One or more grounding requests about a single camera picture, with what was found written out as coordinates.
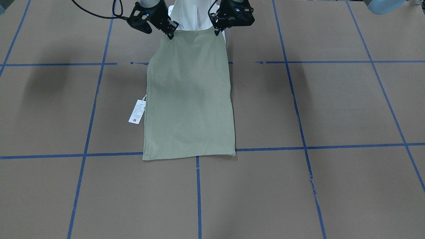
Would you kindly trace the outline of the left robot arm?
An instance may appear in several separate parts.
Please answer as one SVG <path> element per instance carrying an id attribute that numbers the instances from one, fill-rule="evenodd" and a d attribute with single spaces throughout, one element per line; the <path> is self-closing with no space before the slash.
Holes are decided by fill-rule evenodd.
<path id="1" fill-rule="evenodd" d="M 218 9 L 212 12 L 213 5 L 208 9 L 208 17 L 214 27 L 216 36 L 227 28 L 234 26 L 251 26 L 255 18 L 254 9 L 248 0 L 222 0 Z M 405 0 L 362 0 L 370 12 L 375 15 L 384 15 L 399 8 Z"/>

